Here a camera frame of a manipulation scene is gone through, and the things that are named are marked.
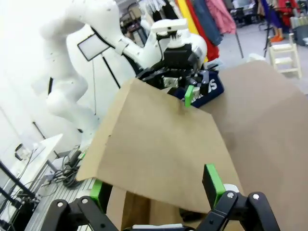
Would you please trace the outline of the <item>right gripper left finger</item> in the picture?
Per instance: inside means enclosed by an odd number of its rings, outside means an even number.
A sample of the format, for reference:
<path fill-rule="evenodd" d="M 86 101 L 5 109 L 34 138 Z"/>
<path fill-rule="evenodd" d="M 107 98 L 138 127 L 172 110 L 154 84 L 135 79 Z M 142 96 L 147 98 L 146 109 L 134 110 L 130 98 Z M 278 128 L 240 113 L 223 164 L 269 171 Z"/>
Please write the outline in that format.
<path fill-rule="evenodd" d="M 106 215 L 112 185 L 95 180 L 89 195 L 69 203 L 54 200 L 44 219 L 46 231 L 76 231 L 88 225 L 93 231 L 112 231 L 113 223 Z"/>

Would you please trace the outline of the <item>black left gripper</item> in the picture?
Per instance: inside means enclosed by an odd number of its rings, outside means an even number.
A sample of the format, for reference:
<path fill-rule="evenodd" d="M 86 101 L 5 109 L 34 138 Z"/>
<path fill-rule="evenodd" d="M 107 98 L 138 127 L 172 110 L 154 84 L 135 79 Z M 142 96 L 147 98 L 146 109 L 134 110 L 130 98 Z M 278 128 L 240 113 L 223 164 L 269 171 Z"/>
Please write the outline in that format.
<path fill-rule="evenodd" d="M 209 73 L 203 68 L 201 58 L 192 50 L 191 44 L 180 48 L 167 48 L 161 61 L 145 68 L 136 78 L 160 90 L 186 90 L 185 107 L 191 105 L 194 88 L 199 94 L 208 94 Z"/>

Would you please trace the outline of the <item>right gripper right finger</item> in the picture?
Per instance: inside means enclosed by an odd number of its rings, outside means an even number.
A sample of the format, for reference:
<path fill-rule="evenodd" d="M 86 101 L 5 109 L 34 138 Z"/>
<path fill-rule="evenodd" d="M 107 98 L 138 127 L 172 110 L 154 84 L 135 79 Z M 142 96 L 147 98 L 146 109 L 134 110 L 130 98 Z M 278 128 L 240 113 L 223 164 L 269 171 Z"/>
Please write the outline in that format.
<path fill-rule="evenodd" d="M 245 231 L 279 231 L 280 227 L 267 197 L 262 192 L 248 196 L 226 190 L 213 164 L 205 164 L 203 187 L 211 210 L 197 231 L 223 231 L 229 221 L 238 221 Z"/>

